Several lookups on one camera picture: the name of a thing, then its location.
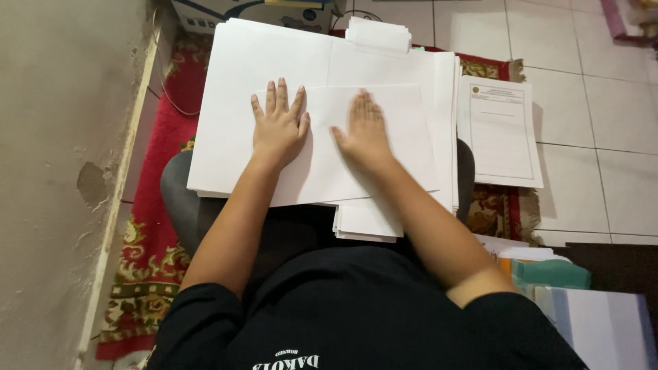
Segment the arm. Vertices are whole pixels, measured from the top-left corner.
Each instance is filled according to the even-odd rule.
[[[393,156],[381,108],[363,91],[350,108],[349,132],[332,127],[344,156],[356,163],[399,213],[425,267],[460,307],[491,292],[515,292],[481,243],[437,203]]]
[[[281,170],[297,157],[310,126],[308,113],[301,115],[306,93],[300,87],[288,109],[286,81],[267,86],[265,112],[256,95],[251,105],[256,118],[253,155],[236,187],[205,235],[181,283],[181,290],[215,282],[242,296],[258,252],[265,215],[270,207]]]

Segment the hand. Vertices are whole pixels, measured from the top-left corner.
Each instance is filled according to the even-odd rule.
[[[368,172],[385,168],[395,161],[386,136],[382,109],[364,89],[352,99],[347,135],[335,126],[331,131],[343,155]]]
[[[311,125],[308,112],[300,118],[305,100],[306,90],[300,86],[288,109],[288,88],[283,77],[279,78],[276,90],[274,81],[267,84],[265,113],[256,94],[251,96],[253,116],[256,118],[252,158],[268,161],[280,171],[299,155]]]

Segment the cardboard box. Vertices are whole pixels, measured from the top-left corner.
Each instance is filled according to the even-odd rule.
[[[346,3],[336,0],[341,13]],[[172,0],[172,4],[185,30],[200,34],[214,34],[218,23],[233,17],[326,34],[334,9],[334,3],[307,9],[267,5],[263,0]]]

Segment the printed form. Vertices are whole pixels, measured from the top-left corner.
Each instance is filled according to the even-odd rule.
[[[543,188],[530,84],[462,76],[457,135],[473,152],[475,182]]]

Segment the rug fringe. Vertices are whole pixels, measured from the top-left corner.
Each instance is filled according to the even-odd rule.
[[[519,211],[521,217],[520,235],[524,242],[543,244],[541,237],[534,235],[534,230],[542,221],[537,189],[519,188]]]
[[[512,63],[509,63],[509,80],[512,82],[525,82],[523,59],[513,59]]]

